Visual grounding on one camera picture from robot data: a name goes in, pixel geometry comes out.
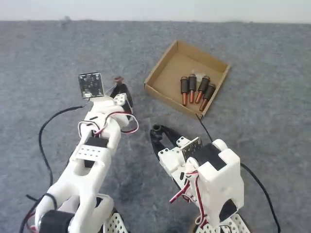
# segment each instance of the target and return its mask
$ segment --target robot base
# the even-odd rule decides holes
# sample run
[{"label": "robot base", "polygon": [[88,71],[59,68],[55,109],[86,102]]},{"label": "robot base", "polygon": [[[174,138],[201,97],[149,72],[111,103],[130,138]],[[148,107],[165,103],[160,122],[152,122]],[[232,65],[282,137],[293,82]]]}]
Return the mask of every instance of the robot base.
[{"label": "robot base", "polygon": [[128,233],[121,215],[115,211],[99,233]]},{"label": "robot base", "polygon": [[251,230],[239,214],[234,214],[231,218],[224,221],[221,227],[214,229],[209,224],[206,224],[201,229],[195,226],[190,229],[189,233],[251,233]]}]

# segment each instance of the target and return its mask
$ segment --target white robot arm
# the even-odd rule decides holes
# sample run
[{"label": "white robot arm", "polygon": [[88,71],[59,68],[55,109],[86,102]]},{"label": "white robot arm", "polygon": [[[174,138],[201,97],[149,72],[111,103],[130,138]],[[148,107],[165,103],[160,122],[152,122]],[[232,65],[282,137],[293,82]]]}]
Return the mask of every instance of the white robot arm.
[{"label": "white robot arm", "polygon": [[[98,74],[92,75],[96,81]],[[125,112],[130,108],[126,93],[114,98],[96,97],[91,101],[91,110],[78,125],[79,144],[58,181],[36,208],[35,230],[39,233],[104,233],[109,228],[107,223],[113,214],[114,202],[108,195],[99,194],[99,190],[122,128],[136,118],[131,114],[132,109]]]},{"label": "white robot arm", "polygon": [[[166,134],[175,146],[168,149],[160,142]],[[178,132],[154,125],[150,131],[154,151],[180,191],[174,202],[182,196],[194,202],[200,210],[195,223],[198,232],[249,232],[237,211],[244,205],[244,183],[240,173],[240,158],[217,139],[206,146],[200,138],[190,141]]]}]

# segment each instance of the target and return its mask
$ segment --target red wire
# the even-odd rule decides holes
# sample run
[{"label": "red wire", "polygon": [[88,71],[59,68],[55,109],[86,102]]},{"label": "red wire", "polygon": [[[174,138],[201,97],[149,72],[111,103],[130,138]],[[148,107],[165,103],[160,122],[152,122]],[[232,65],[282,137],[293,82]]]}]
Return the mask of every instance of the red wire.
[{"label": "red wire", "polygon": [[27,221],[26,221],[26,226],[27,226],[27,229],[30,230],[32,233],[36,233],[37,231],[35,229],[32,229],[32,227],[29,226],[29,223],[28,223],[28,220],[32,218],[33,216],[35,216],[35,212],[33,212],[32,214],[28,216]]},{"label": "red wire", "polygon": [[[193,171],[193,172],[186,173],[186,175],[187,177],[190,177],[191,175],[198,174],[198,173],[199,173],[198,171]],[[195,223],[197,225],[200,225],[201,228],[203,228],[206,224],[208,224],[208,221],[205,218],[207,215],[204,214],[204,208],[203,208],[201,194],[200,194],[200,190],[198,186],[198,179],[199,179],[199,176],[195,178],[195,191],[198,197],[200,216],[196,219]],[[189,187],[190,187],[190,181],[188,180],[186,185],[177,194],[175,194],[175,196],[170,200],[170,203],[174,202],[180,195],[182,195],[183,199],[185,199],[187,202],[190,202],[192,199],[189,198],[187,195],[184,195],[184,193],[188,190]]]},{"label": "red wire", "polygon": [[[97,131],[97,132],[95,133],[95,135],[99,135],[99,134],[105,129],[105,125],[106,125],[106,122],[107,122],[108,117],[110,117],[111,115],[114,115],[114,114],[128,114],[128,115],[131,115],[131,116],[134,117],[134,115],[133,115],[132,113],[129,113],[129,112],[112,112],[112,113],[109,113],[109,114],[106,116],[106,118],[105,118],[104,127],[103,127],[102,129],[100,129],[99,131]],[[121,131],[121,132],[122,132],[122,133],[131,133],[131,132],[133,132],[133,131],[135,131],[135,130],[136,130],[136,128],[133,129],[133,130]]]}]

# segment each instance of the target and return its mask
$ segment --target circuit board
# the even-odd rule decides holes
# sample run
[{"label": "circuit board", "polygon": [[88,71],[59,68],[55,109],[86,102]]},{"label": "circuit board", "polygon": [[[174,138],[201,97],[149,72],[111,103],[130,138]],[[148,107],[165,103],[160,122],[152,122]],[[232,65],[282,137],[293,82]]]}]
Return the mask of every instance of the circuit board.
[{"label": "circuit board", "polygon": [[100,73],[79,74],[78,78],[84,99],[104,96],[104,87]]},{"label": "circuit board", "polygon": [[197,137],[181,148],[185,161],[203,147],[202,140]]}]

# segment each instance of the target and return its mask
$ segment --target cardboard box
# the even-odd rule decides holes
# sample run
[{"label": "cardboard box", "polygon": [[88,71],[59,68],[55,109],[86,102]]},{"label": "cardboard box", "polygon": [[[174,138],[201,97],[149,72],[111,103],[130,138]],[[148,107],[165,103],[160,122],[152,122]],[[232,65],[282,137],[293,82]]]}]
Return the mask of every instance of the cardboard box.
[{"label": "cardboard box", "polygon": [[[144,86],[145,90],[153,97],[163,101],[174,109],[191,117],[196,117],[195,114],[197,114],[202,118],[217,95],[229,68],[230,65],[218,60],[212,55],[202,52],[185,42],[175,41],[165,51],[162,58],[146,78]],[[199,111],[202,100],[198,104],[189,103],[188,100],[187,106],[182,105],[180,78],[182,76],[189,76],[194,70],[195,73],[208,75],[211,83],[216,85],[216,90],[203,112]]]}]

